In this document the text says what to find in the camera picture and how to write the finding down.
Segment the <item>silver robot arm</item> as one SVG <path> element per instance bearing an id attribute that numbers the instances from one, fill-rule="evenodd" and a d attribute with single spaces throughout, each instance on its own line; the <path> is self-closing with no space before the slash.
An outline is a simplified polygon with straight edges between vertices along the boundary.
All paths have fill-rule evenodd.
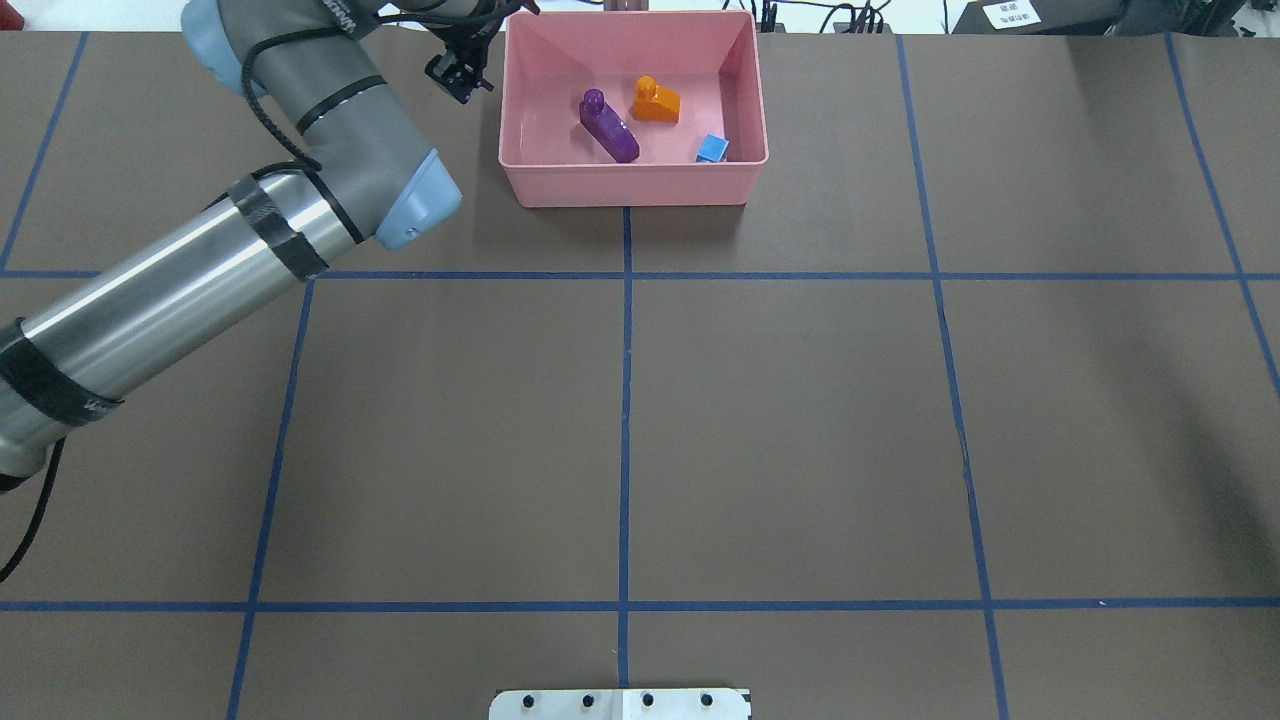
<path id="1" fill-rule="evenodd" d="M 247 101 L 291 160 L 241 177 L 180 228 L 3 328 L 3 489 L 145 382 L 365 240 L 404 247 L 462 193 L 361 46 L 416 23 L 444 50 L 426 76 L 468 101 L 524 1 L 189 1 L 192 54 Z"/>

